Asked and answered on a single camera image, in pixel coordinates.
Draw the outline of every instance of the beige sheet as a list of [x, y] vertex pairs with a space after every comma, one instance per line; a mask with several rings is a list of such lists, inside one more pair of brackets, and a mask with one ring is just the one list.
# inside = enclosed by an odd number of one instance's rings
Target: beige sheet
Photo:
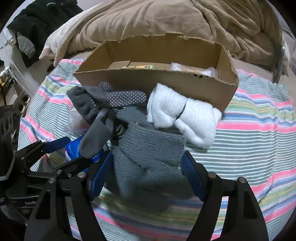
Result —
[[130, 35], [182, 32], [221, 43], [231, 55], [272, 68], [282, 35], [265, 0], [113, 0], [93, 7], [67, 24], [56, 46], [47, 43], [40, 59], [92, 49]]

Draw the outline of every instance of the white sock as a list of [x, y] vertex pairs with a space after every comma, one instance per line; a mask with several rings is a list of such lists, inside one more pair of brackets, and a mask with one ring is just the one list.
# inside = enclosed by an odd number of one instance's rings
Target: white sock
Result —
[[193, 144], [207, 149], [214, 142], [220, 119], [221, 112], [211, 104], [187, 99], [185, 109], [174, 125]]
[[153, 122], [157, 128], [173, 126], [177, 116], [182, 112], [186, 97], [175, 92], [171, 88], [157, 84], [152, 91], [147, 105], [149, 122]]

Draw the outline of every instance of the bed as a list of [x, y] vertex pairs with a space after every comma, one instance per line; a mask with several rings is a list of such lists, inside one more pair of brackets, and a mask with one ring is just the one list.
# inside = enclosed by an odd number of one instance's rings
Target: bed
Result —
[[[83, 59], [63, 59], [45, 78], [25, 118], [21, 119], [18, 149], [37, 140], [82, 133], [65, 132], [72, 103], [66, 91], [80, 83], [72, 73]], [[214, 144], [207, 151], [186, 143], [197, 162], [220, 177], [247, 178], [259, 202], [269, 239], [286, 224], [296, 206], [296, 115], [287, 87], [254, 73], [237, 71], [239, 88], [217, 126]], [[32, 170], [50, 171], [65, 162], [65, 150], [43, 156]], [[201, 209], [198, 198], [171, 198], [165, 212], [152, 213], [125, 202], [103, 189], [93, 203], [94, 213], [107, 240], [185, 240]], [[219, 237], [227, 207], [223, 198], [212, 238]], [[67, 208], [72, 234], [80, 238], [71, 200]]]

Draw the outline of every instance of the cardboard box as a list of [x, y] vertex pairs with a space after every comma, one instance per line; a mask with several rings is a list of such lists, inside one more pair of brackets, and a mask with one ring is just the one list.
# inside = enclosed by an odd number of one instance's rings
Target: cardboard box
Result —
[[[215, 67], [219, 78], [171, 71], [172, 62], [204, 69]], [[124, 68], [141, 64], [153, 64], [154, 68]], [[209, 102], [221, 112], [238, 86], [231, 56], [223, 46], [180, 33], [105, 41], [80, 65], [74, 76], [82, 85], [97, 86], [106, 81], [116, 91], [141, 90], [148, 97], [156, 84], [161, 83], [186, 97]]]

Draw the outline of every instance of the plastic bag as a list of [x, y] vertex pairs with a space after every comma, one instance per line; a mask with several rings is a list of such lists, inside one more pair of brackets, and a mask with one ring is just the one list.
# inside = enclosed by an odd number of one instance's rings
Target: plastic bag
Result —
[[186, 71], [186, 72], [192, 72], [196, 74], [203, 74], [213, 78], [218, 78], [218, 71], [214, 67], [210, 67], [208, 69], [202, 69], [202, 68], [186, 66], [178, 63], [172, 63], [170, 70]]
[[68, 123], [64, 128], [65, 132], [83, 132], [89, 129], [90, 125], [83, 119], [82, 115], [75, 109], [74, 106], [69, 110]]

